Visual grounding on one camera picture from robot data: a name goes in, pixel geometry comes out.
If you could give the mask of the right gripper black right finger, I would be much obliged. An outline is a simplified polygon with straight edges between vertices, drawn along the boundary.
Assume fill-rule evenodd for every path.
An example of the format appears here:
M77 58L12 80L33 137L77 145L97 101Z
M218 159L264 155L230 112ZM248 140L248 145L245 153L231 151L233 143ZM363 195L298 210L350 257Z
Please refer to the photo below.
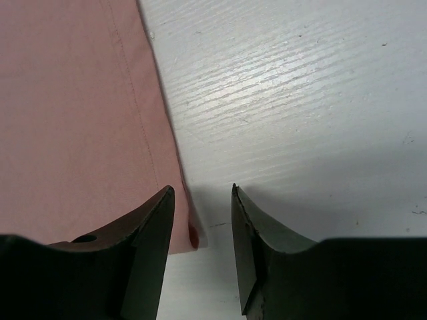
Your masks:
M312 241L232 188L232 233L247 319L425 319L426 239Z

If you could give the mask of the dusty pink t shirt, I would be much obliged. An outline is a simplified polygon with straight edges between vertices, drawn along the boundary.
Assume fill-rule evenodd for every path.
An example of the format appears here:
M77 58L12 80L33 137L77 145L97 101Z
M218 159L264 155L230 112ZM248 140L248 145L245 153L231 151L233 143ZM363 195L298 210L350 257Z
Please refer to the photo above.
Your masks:
M199 246L136 1L1 2L1 232L71 241L175 191L170 253Z

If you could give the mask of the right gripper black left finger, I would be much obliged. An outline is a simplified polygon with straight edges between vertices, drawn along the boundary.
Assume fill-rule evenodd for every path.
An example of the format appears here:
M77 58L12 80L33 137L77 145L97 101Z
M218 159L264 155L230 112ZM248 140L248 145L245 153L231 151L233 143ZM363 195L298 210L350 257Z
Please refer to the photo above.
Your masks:
M155 319L175 197L143 205L71 242L1 236L2 319Z

